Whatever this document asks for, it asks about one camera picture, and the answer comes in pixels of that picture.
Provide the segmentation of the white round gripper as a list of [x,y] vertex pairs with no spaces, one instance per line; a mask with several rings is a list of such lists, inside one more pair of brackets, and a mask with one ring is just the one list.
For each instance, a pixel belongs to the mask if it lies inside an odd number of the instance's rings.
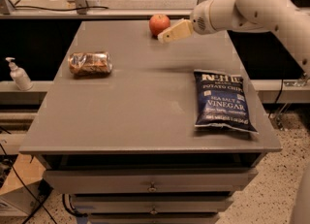
[[211,24],[210,7],[213,0],[199,3],[190,13],[190,20],[182,18],[171,27],[161,32],[157,38],[160,43],[170,43],[190,37],[193,32],[200,35],[208,35],[215,32]]

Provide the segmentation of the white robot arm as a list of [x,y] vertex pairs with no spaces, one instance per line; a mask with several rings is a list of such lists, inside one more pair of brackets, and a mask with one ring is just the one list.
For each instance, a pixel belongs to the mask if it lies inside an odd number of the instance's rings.
[[291,0],[206,0],[188,19],[162,31],[158,40],[169,43],[193,33],[208,35],[222,30],[269,31],[303,72],[310,74],[310,15]]

